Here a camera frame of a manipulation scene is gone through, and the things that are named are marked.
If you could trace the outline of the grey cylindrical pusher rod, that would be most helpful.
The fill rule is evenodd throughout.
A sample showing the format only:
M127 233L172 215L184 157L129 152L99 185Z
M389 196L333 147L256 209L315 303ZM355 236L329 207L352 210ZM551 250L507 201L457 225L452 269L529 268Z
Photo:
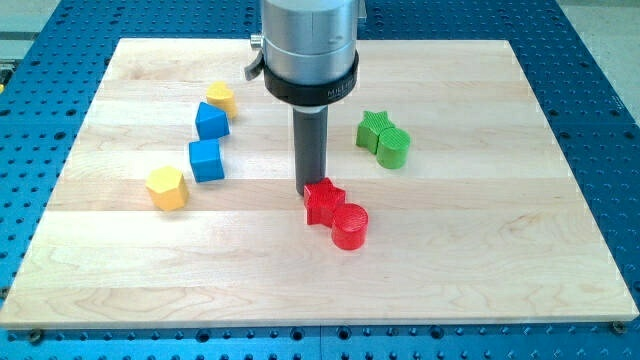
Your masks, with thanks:
M294 106L293 131L296 190L325 178L328 107Z

